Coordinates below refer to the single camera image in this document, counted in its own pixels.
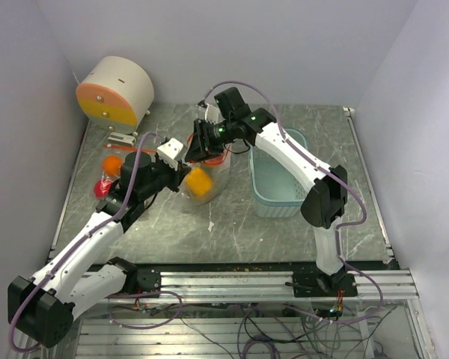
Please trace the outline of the small yellow toy fruit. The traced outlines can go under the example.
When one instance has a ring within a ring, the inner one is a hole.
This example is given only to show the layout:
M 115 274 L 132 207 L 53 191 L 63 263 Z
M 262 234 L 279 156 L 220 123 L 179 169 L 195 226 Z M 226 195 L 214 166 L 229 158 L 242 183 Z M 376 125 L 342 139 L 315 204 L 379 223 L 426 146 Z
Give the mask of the small yellow toy fruit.
M 213 188 L 210 176 L 201 168 L 193 168 L 184 179 L 184 183 L 190 193 L 197 197 L 203 197 Z

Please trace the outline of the toy orange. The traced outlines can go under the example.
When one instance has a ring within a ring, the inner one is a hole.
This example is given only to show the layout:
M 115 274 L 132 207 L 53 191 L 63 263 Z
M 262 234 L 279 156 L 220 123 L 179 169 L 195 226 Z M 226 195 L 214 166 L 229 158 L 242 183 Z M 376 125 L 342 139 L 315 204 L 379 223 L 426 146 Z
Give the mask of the toy orange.
M 123 164 L 121 157 L 111 155 L 102 160 L 103 173 L 109 177 L 118 177 L 120 175 L 120 168 Z

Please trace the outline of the red toy apple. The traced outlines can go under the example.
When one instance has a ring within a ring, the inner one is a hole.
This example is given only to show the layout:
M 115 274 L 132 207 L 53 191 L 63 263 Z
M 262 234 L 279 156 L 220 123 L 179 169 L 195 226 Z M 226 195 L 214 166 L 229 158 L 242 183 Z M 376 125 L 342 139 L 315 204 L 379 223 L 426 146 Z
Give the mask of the red toy apple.
M 111 179 L 100 179 L 96 182 L 94 186 L 94 195 L 97 199 L 104 198 L 110 191 L 113 180 Z

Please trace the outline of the clear orange zip top bag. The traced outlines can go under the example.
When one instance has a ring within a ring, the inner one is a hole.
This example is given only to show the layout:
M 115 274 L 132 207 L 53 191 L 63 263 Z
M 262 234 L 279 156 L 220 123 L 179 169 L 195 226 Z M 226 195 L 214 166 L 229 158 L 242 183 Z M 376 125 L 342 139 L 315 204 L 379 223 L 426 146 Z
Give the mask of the clear orange zip top bag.
M 99 158 L 94 162 L 95 169 L 91 175 L 93 194 L 96 199 L 103 199 L 109 192 L 112 183 L 120 176 L 120 168 L 130 153 L 135 153 L 134 147 L 116 144 L 104 144 L 99 151 Z

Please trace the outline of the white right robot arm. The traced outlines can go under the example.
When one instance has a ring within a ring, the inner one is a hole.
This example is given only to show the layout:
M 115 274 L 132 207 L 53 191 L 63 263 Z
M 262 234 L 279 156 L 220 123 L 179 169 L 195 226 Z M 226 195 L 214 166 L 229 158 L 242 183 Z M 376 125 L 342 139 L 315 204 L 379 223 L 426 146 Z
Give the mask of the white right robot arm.
M 347 172 L 311 155 L 282 127 L 275 108 L 253 110 L 235 87 L 216 94 L 215 104 L 198 104 L 186 162 L 204 162 L 221 155 L 228 144 L 243 140 L 271 156 L 305 191 L 300 212 L 314 229 L 317 247 L 316 290 L 325 296 L 341 287 L 346 274 L 339 229 L 348 199 Z

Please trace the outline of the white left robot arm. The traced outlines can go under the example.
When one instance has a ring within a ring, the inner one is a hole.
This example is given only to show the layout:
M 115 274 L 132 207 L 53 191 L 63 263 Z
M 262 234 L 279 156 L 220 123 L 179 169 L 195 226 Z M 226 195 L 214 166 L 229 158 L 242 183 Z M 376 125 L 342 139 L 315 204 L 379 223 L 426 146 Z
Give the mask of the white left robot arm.
M 90 277 L 83 275 L 98 255 L 141 217 L 160 191 L 178 191 L 190 170 L 182 161 L 159 153 L 150 156 L 139 150 L 126 156 L 119 177 L 76 237 L 30 278 L 18 276 L 8 286 L 8 339 L 15 352 L 33 352 L 37 346 L 52 348 L 97 302 L 115 295 L 129 297 L 137 290 L 137 267 L 119 257 Z M 36 346 L 17 346 L 16 331 L 32 338 Z

